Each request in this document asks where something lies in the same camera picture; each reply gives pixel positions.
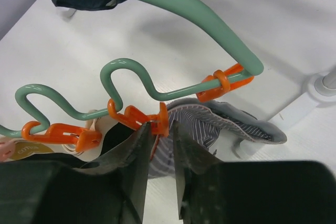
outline gray cloth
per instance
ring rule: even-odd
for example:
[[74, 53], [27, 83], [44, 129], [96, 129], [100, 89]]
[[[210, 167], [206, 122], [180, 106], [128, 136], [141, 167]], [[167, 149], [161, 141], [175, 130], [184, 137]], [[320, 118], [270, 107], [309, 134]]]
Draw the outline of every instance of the gray cloth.
[[282, 144], [286, 135], [275, 125], [259, 121], [229, 103], [209, 101], [200, 103], [197, 99], [176, 100], [167, 105], [170, 131], [168, 137], [160, 137], [150, 163], [149, 178], [174, 176], [173, 130], [174, 120], [180, 122], [190, 136], [206, 150], [218, 139], [222, 129], [253, 142]]

